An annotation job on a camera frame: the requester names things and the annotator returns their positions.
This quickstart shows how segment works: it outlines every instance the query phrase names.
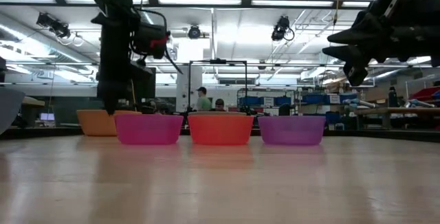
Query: pink bowl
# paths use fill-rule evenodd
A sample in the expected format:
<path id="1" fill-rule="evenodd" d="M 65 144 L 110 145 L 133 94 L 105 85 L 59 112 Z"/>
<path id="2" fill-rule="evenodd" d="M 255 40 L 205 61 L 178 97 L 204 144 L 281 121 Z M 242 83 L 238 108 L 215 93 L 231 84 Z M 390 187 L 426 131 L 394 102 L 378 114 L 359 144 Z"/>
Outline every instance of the pink bowl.
<path id="1" fill-rule="evenodd" d="M 118 139 L 131 145 L 175 144 L 184 117 L 177 115 L 117 115 Z"/>
<path id="2" fill-rule="evenodd" d="M 318 145 L 324 133 L 325 117 L 259 117 L 258 125 L 266 144 Z"/>

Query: man in green shirt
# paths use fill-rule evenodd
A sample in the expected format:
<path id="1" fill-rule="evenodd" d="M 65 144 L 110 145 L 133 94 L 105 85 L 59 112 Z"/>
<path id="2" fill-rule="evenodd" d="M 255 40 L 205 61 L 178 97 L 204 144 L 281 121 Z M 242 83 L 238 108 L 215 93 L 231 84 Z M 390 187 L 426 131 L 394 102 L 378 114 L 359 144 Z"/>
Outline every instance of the man in green shirt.
<path id="1" fill-rule="evenodd" d="M 206 97 L 206 88 L 200 87 L 197 90 L 199 92 L 199 99 L 197 101 L 197 111 L 209 111 L 212 108 L 211 101 Z"/>

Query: plastic bowl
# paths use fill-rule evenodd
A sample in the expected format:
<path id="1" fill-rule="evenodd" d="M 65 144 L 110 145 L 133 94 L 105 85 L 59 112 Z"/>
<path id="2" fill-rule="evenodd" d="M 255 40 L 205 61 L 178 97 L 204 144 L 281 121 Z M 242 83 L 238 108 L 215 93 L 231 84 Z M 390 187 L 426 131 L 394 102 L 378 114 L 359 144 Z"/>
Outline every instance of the plastic bowl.
<path id="1" fill-rule="evenodd" d="M 115 116 L 122 114 L 140 115 L 135 111 L 116 111 Z M 105 110 L 77 110 L 76 115 L 82 132 L 87 136 L 116 136 L 115 120 Z"/>
<path id="2" fill-rule="evenodd" d="M 0 87 L 0 134 L 13 123 L 20 111 L 25 93 Z"/>
<path id="3" fill-rule="evenodd" d="M 167 145 L 179 139 L 183 116 L 180 115 L 117 115 L 118 139 L 130 145 Z"/>
<path id="4" fill-rule="evenodd" d="M 325 117 L 259 117 L 258 125 L 266 144 L 318 145 L 324 133 Z"/>
<path id="5" fill-rule="evenodd" d="M 245 145 L 254 118 L 242 115 L 190 115 L 192 142 L 202 145 Z"/>

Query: orange bowl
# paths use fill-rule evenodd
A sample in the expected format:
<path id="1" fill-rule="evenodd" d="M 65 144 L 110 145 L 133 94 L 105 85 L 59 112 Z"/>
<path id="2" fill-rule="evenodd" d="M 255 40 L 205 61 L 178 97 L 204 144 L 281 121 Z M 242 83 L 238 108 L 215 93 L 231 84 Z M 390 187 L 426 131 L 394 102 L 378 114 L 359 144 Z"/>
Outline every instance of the orange bowl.
<path id="1" fill-rule="evenodd" d="M 245 145 L 254 118 L 242 115 L 189 115 L 192 142 L 203 145 Z"/>
<path id="2" fill-rule="evenodd" d="M 116 111 L 115 115 L 139 114 L 136 111 Z M 82 132 L 88 136 L 116 136 L 116 125 L 112 115 L 105 110 L 77 110 L 76 115 Z"/>

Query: computer screen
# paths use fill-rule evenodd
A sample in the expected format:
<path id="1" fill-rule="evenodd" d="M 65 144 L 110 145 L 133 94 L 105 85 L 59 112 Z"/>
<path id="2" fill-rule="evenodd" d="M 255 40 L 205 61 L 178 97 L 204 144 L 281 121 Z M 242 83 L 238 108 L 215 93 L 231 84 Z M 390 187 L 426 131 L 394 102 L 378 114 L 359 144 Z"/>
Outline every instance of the computer screen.
<path id="1" fill-rule="evenodd" d="M 55 116 L 53 113 L 40 113 L 40 120 L 54 121 Z"/>

